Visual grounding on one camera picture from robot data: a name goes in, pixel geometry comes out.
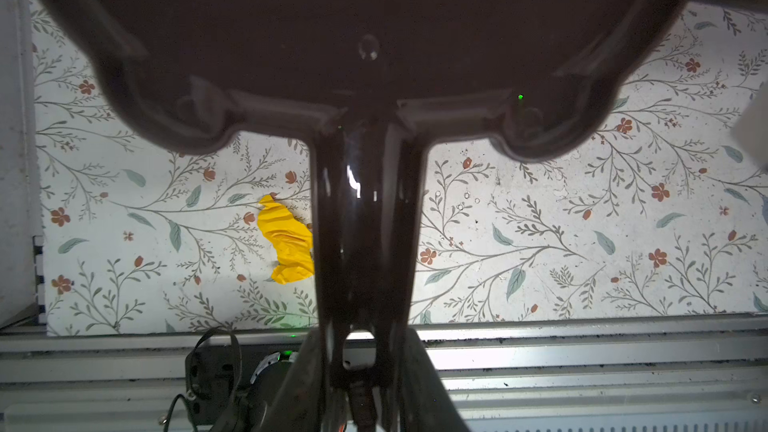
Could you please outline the yellow paper scrap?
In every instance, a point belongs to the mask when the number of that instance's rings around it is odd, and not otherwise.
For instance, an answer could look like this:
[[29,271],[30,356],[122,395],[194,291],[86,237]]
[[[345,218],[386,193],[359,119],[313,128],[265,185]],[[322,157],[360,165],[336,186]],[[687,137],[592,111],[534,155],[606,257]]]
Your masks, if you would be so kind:
[[312,232],[271,195],[265,195],[259,204],[258,228],[277,256],[272,280],[278,284],[289,284],[313,277]]

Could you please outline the dark brown plastic dustpan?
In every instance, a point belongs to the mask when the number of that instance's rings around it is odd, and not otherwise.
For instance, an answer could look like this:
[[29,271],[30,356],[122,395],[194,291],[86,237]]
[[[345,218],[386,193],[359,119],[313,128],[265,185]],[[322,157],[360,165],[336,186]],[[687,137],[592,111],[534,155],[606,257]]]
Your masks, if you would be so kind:
[[41,0],[117,115],[201,155],[240,131],[311,151],[323,358],[403,349],[440,142],[548,160],[604,121],[686,0]]

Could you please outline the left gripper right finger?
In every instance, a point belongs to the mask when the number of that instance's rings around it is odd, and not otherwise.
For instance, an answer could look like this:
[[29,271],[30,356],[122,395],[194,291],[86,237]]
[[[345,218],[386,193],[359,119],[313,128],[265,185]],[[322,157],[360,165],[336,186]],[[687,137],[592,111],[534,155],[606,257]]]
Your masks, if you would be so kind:
[[405,333],[400,364],[401,431],[467,432],[418,334]]

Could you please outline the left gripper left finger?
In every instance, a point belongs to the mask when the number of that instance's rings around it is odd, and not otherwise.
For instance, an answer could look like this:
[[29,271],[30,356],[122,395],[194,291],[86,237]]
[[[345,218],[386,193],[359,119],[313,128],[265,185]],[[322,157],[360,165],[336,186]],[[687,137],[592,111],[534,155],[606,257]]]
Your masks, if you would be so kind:
[[320,431],[324,407],[324,358],[321,332],[311,330],[290,366],[259,431]]

